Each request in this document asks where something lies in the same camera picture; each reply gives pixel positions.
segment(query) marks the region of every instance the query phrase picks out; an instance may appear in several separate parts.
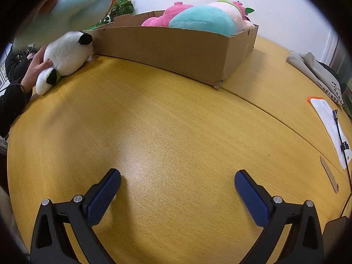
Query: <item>silver bolt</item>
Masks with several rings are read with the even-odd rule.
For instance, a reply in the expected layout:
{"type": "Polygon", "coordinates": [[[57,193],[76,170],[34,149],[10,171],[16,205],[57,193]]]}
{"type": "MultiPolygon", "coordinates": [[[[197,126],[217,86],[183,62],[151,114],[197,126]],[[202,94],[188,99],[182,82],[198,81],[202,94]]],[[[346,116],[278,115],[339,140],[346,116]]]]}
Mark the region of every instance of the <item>silver bolt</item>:
{"type": "Polygon", "coordinates": [[[282,198],[279,197],[279,196],[274,196],[274,197],[273,197],[273,200],[274,200],[274,202],[275,202],[276,204],[282,203],[282,198]]]}
{"type": "Polygon", "coordinates": [[[42,205],[48,205],[49,204],[49,200],[46,198],[42,201],[42,205]]]}
{"type": "Polygon", "coordinates": [[[83,197],[81,195],[76,195],[74,198],[73,198],[73,201],[74,202],[81,202],[83,199],[83,197]]]}
{"type": "Polygon", "coordinates": [[[314,203],[312,201],[306,201],[307,206],[309,207],[313,207],[314,203]]]}

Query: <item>pink plush toy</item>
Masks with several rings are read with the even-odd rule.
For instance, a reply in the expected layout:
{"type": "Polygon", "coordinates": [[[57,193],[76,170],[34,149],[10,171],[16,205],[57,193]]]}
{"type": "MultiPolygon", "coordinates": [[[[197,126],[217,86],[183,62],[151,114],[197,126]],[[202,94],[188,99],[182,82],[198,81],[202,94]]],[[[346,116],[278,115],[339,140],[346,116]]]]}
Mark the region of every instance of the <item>pink plush toy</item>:
{"type": "Polygon", "coordinates": [[[167,8],[164,14],[157,18],[151,17],[144,21],[143,27],[168,27],[169,22],[182,11],[193,7],[193,5],[184,5],[182,2],[175,2],[173,6],[167,8]]]}
{"type": "Polygon", "coordinates": [[[232,4],[235,4],[241,11],[241,15],[242,15],[242,20],[244,21],[250,21],[250,19],[248,19],[248,17],[246,17],[248,14],[253,13],[254,10],[252,8],[244,8],[242,3],[237,1],[237,2],[232,2],[232,4]]]}

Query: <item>light blue plush toy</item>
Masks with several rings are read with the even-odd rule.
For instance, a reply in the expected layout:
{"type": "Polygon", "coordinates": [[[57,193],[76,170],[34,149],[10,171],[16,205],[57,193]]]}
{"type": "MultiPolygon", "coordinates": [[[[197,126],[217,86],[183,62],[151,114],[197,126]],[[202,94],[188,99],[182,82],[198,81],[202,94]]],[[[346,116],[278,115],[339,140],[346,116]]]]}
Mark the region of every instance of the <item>light blue plush toy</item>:
{"type": "Polygon", "coordinates": [[[184,10],[170,21],[169,27],[210,31],[227,37],[237,33],[236,24],[228,13],[208,5],[184,10]]]}
{"type": "Polygon", "coordinates": [[[116,0],[59,0],[52,11],[36,16],[16,38],[14,50],[29,44],[47,45],[68,31],[81,31],[98,23],[116,0]]]}

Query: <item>blue gripper pad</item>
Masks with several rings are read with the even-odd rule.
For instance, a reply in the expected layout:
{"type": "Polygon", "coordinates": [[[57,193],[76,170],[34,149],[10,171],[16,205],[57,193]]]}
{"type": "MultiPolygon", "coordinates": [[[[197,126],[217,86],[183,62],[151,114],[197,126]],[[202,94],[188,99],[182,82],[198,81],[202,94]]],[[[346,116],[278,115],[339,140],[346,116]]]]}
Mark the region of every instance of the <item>blue gripper pad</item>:
{"type": "Polygon", "coordinates": [[[269,224],[268,207],[241,171],[235,174],[235,188],[256,225],[267,227],[269,224]]]}
{"type": "Polygon", "coordinates": [[[90,189],[94,189],[94,186],[101,186],[87,205],[86,222],[89,226],[97,225],[100,222],[121,185],[121,174],[118,170],[110,169],[106,176],[101,180],[101,182],[104,181],[103,184],[99,183],[93,185],[90,189]]]}

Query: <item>black plush ear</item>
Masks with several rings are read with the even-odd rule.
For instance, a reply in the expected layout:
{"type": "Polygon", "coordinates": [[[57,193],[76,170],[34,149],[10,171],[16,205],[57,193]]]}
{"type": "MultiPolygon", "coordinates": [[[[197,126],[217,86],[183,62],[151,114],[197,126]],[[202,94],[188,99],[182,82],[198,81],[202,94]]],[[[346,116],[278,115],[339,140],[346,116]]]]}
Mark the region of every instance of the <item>black plush ear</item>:
{"type": "Polygon", "coordinates": [[[56,70],[53,69],[46,79],[47,84],[55,85],[57,80],[56,70]]]}
{"type": "Polygon", "coordinates": [[[81,35],[80,40],[78,41],[81,45],[89,45],[93,40],[93,37],[90,34],[84,33],[81,35]]]}

